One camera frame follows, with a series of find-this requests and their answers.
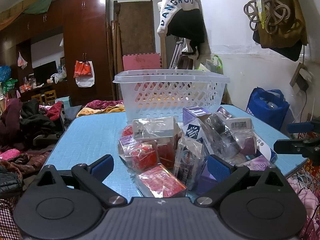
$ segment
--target wooden chair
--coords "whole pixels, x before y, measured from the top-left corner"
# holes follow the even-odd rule
[[[47,105],[54,105],[56,99],[57,94],[55,90],[44,92],[44,101]]]
[[[42,101],[42,95],[41,94],[37,94],[31,97],[31,99],[37,99],[37,101],[39,102],[39,104],[43,105],[43,101]]]

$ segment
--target blue bag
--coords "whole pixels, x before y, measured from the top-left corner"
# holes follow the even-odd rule
[[[4,82],[10,79],[11,76],[11,68],[9,66],[1,66],[0,67],[0,82]]]
[[[278,108],[270,109],[268,102],[276,104]],[[273,89],[265,91],[257,87],[250,95],[246,112],[271,125],[273,128],[280,130],[289,106],[289,103],[284,100],[281,90]]]

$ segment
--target checkered cloth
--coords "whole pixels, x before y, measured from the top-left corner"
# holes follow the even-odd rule
[[[22,239],[19,229],[13,221],[13,209],[15,208],[19,196],[7,199],[0,199],[0,238],[1,240]]]

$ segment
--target yellow cloth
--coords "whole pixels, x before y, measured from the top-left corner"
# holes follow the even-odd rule
[[[88,107],[83,108],[78,114],[77,117],[83,115],[91,115],[91,114],[106,114],[106,113],[118,113],[118,112],[125,112],[124,105],[116,105],[116,106],[108,106],[106,109],[103,110],[94,110]]]

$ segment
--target blue gripper pad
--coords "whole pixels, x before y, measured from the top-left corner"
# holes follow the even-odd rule
[[[208,171],[218,182],[222,182],[235,171],[235,168],[218,156],[210,155],[208,157]]]
[[[113,171],[113,167],[113,157],[110,154],[107,154],[90,164],[88,166],[88,172],[100,182],[103,182]]]

